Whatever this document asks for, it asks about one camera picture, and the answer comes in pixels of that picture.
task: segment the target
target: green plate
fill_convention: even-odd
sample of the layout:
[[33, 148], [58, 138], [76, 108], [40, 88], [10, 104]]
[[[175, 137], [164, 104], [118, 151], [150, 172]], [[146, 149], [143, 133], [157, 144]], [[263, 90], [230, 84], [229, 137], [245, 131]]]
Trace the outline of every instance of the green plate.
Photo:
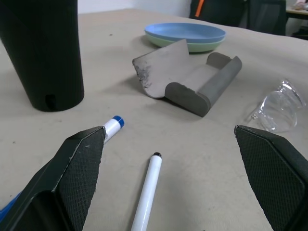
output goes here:
[[[147, 33], [145, 33], [148, 40], [159, 46], [159, 47], [165, 47], [168, 46], [172, 43], [174, 43], [174, 41], [169, 41], [169, 40], [165, 40], [165, 39], [160, 39], [160, 38], [156, 38], [153, 37], [151, 35], [148, 35]], [[187, 43], [188, 46], [188, 51], [189, 52], [205, 52], [205, 51], [212, 51], [214, 49], [216, 49], [222, 42], [224, 41], [224, 39], [222, 41], [219, 42], [213, 42], [213, 43]]]

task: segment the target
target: blue plate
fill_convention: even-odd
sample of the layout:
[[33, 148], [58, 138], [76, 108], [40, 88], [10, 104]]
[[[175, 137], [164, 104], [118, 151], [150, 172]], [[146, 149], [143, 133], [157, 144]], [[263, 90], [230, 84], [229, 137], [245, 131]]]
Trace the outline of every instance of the blue plate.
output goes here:
[[223, 40], [226, 31], [214, 26], [193, 23], [161, 23], [149, 25], [145, 32], [170, 41], [186, 39], [188, 43], [212, 43]]

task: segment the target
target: pen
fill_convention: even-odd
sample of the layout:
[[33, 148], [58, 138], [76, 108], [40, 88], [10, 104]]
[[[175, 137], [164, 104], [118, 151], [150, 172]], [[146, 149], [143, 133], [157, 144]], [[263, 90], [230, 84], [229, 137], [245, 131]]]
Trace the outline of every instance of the pen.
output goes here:
[[161, 165], [161, 154], [154, 153], [150, 159], [131, 231], [147, 229]]

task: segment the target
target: blue object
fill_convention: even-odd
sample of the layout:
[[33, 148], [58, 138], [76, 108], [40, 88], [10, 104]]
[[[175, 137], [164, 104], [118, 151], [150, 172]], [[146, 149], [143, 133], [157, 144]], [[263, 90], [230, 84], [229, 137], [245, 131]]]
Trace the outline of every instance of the blue object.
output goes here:
[[14, 199], [12, 199], [3, 209], [0, 210], [0, 222], [3, 220], [11, 207], [15, 204], [20, 194], [21, 192]]
[[145, 28], [145, 33], [170, 41], [186, 39], [188, 43], [213, 43], [226, 37], [226, 31], [222, 29], [193, 23], [153, 24]]
[[115, 119], [117, 122], [119, 122], [121, 128], [123, 128], [125, 123], [124, 123], [124, 119], [122, 117], [116, 115], [116, 116], [113, 117], [113, 119]]

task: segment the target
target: blue marker cap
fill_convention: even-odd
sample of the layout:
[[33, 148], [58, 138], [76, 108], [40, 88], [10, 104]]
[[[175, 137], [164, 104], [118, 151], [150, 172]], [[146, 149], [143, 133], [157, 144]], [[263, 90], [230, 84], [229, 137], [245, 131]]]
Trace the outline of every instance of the blue marker cap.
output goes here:
[[5, 215], [9, 212], [11, 207], [15, 204], [20, 194], [21, 193], [19, 193], [14, 199], [12, 199], [3, 209], [0, 209], [0, 222], [3, 220]]
[[113, 117], [113, 119], [115, 119], [117, 122], [119, 122], [121, 128], [123, 128], [125, 123], [124, 123], [124, 119], [122, 117], [116, 115], [116, 116]]

